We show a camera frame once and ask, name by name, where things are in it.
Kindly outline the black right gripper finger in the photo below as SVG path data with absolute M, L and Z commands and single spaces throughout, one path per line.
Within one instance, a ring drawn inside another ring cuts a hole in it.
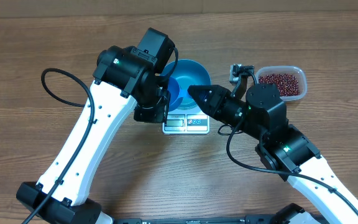
M 190 85 L 188 94 L 190 96 L 207 96 L 219 88 L 219 85 Z
M 211 115 L 211 94 L 207 96 L 191 96 L 195 103 L 198 105 L 200 110 L 206 115 Z

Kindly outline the blue plastic measuring scoop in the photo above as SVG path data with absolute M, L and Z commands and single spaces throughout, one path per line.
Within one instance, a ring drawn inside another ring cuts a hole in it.
M 168 91 L 170 92 L 169 112 L 174 110 L 190 110 L 196 106 L 188 94 L 192 79 L 189 76 L 170 77 Z

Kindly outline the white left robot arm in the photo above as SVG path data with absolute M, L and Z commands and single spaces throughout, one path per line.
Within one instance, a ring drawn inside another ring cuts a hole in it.
M 89 198 L 94 175 L 129 115 L 144 123 L 167 120 L 169 77 L 163 69 L 177 56 L 174 42 L 153 28 L 137 46 L 112 46 L 99 54 L 93 83 L 84 86 L 88 99 L 61 151 L 37 181 L 21 183 L 16 193 L 30 217 L 48 223 L 114 221 Z

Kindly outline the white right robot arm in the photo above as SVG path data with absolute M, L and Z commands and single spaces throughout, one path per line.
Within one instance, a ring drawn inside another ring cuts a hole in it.
M 320 150 L 287 119 L 287 107 L 276 85 L 258 83 L 244 101 L 219 85 L 188 88 L 202 112 L 258 140 L 255 150 L 262 168 L 237 165 L 278 174 L 304 195 L 329 223 L 358 223 L 358 199 L 330 168 Z

